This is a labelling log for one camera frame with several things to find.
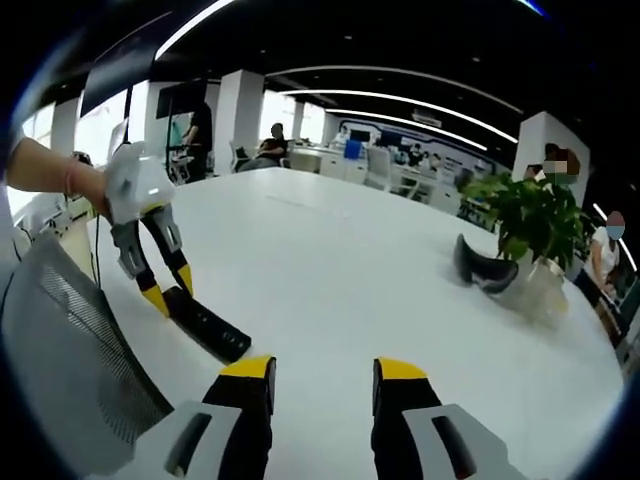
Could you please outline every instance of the window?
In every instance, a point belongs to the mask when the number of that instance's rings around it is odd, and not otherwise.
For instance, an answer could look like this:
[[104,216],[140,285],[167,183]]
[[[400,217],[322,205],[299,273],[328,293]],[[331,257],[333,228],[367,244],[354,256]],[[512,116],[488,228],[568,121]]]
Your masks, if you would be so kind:
[[[24,136],[34,139],[47,148],[51,148],[51,126],[53,124],[54,110],[55,105],[52,103],[51,105],[41,108],[29,117],[22,124]],[[11,215],[18,214],[36,195],[38,195],[37,192],[23,192],[8,187],[7,197],[9,198]]]
[[22,124],[24,135],[33,138],[36,142],[51,148],[51,126],[53,125],[53,111],[55,105],[47,105],[41,108],[26,122]]
[[129,110],[129,141],[144,141],[144,124],[147,118],[147,97],[149,82],[140,82],[133,86],[131,108]]
[[311,103],[304,104],[300,138],[308,138],[312,143],[322,143],[324,136],[324,108]]
[[274,123],[281,123],[284,138],[291,138],[295,110],[296,101],[294,98],[270,90],[265,91],[262,100],[262,114],[260,115],[260,140],[271,137],[271,125]]
[[88,153],[94,166],[105,165],[113,128],[124,120],[127,91],[114,95],[78,119],[74,150]]

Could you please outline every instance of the round white table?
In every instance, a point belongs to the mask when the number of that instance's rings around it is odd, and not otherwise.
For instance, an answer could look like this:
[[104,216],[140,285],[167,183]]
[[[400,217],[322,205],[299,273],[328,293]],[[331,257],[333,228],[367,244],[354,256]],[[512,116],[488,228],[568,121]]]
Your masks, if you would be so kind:
[[[489,232],[285,169],[181,186],[173,207],[196,298],[252,336],[250,354],[278,359],[267,479],[376,478],[377,356],[426,370],[443,403],[502,438],[532,479],[565,478],[615,408],[623,384],[614,350],[572,284],[569,313],[551,331],[458,283],[456,236],[492,253]],[[201,400],[222,365],[142,297],[116,262],[107,224],[100,230],[103,289],[133,352],[173,405]],[[173,285],[141,234],[160,285]]]

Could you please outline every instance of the robotic claw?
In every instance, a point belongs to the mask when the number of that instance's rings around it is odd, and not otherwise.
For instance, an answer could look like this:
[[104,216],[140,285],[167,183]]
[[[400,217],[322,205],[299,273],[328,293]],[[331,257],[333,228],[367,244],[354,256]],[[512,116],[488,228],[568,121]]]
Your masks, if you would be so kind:
[[165,317],[169,308],[140,245],[140,222],[153,237],[164,263],[184,292],[193,295],[191,268],[182,253],[180,231],[173,220],[175,187],[161,165],[141,161],[143,143],[123,144],[105,169],[106,197],[119,263],[135,279],[142,295]]
[[[183,404],[142,435],[133,460],[95,480],[261,480],[272,445],[276,359],[224,368],[203,403]],[[374,360],[373,430],[378,480],[526,480],[505,444],[457,405],[442,405],[419,368]]]

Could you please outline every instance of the green leaves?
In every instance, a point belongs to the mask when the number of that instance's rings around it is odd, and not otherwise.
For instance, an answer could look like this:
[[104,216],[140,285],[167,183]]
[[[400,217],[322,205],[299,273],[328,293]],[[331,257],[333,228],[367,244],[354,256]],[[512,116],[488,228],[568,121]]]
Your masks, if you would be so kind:
[[509,174],[502,174],[470,183],[463,196],[489,205],[501,223],[498,249],[505,258],[519,260],[530,248],[534,260],[556,260],[566,270],[574,250],[584,247],[583,221],[588,217],[569,189],[547,179],[513,182]]

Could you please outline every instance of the mesh chair back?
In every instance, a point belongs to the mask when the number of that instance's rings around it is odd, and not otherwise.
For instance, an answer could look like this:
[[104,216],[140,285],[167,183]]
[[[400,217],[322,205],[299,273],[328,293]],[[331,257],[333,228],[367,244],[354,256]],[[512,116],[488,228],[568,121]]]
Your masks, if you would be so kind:
[[53,235],[7,290],[2,342],[43,433],[79,476],[109,474],[172,408],[124,340],[106,299]]

